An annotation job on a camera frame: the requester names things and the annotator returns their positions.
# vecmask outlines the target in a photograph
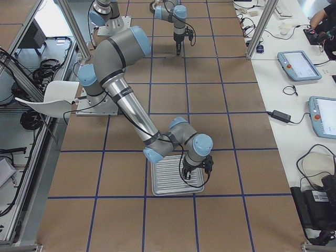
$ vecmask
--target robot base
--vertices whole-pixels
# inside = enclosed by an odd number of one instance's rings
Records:
[[[82,96],[86,96],[86,92],[83,89]],[[106,96],[105,98],[106,102],[102,102],[96,107],[86,109],[83,111],[77,111],[77,116],[84,116],[84,117],[90,117],[90,116],[113,116],[118,115],[118,106],[111,100],[109,96]],[[92,104],[89,104],[87,99],[80,100],[77,106],[77,110],[85,109],[88,107],[91,107]]]
[[[178,172],[180,158],[181,155],[166,156],[157,164],[152,164],[152,190],[155,196],[199,193],[203,191],[204,186],[193,188],[182,181]],[[191,179],[187,180],[187,182],[193,186],[202,185],[204,183],[202,170],[194,170],[191,173]]]
[[[124,26],[121,29],[107,29],[106,26],[101,26],[98,29],[98,33],[97,35],[99,37],[111,37],[113,35],[115,35],[116,33],[120,33],[126,29],[129,29],[131,27],[131,16],[126,16],[126,17],[121,17],[123,22],[124,22]]]

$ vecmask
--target power adapter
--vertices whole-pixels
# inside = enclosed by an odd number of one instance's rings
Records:
[[[273,112],[266,112],[269,116],[271,116],[274,119],[277,119],[281,122],[289,123],[290,122],[290,115],[282,113],[278,110],[273,110]]]

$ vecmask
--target blue joint cap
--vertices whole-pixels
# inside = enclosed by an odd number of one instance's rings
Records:
[[[162,19],[162,6],[158,5],[157,7],[155,7],[154,17],[157,19]]]
[[[105,20],[95,11],[90,11],[89,17],[91,21],[97,25],[97,26],[104,26],[105,25]]]
[[[187,18],[187,8],[184,5],[175,6],[174,15],[180,19],[186,19]]]
[[[138,25],[132,26],[131,31],[132,31],[135,39],[139,43],[139,46],[141,47],[145,56],[149,55],[151,53],[152,49],[151,49],[151,45],[149,43],[149,40],[147,38],[146,33]]]
[[[206,134],[199,134],[194,138],[193,147],[195,152],[200,156],[208,156],[213,146],[214,142]]]
[[[145,154],[146,158],[153,164],[156,164],[163,159],[163,156],[148,147],[145,147],[145,149],[143,149],[143,154]]]
[[[94,71],[93,64],[86,64],[79,69],[78,79],[82,86],[89,87],[97,81]]]
[[[174,127],[175,125],[181,122],[188,122],[188,121],[185,120],[183,117],[176,117],[173,121],[169,123],[169,129],[171,129],[172,127]]]

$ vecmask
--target white label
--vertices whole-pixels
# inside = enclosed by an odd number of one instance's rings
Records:
[[[325,192],[312,191],[316,202],[328,202],[328,197]]]

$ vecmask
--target tablet screen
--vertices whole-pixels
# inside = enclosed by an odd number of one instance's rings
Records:
[[[324,133],[327,135],[336,135],[336,101],[316,99]]]
[[[293,71],[299,78],[315,77],[318,74],[315,72],[310,62],[307,61],[305,56],[301,52],[290,52],[283,54],[288,63],[291,64]]]

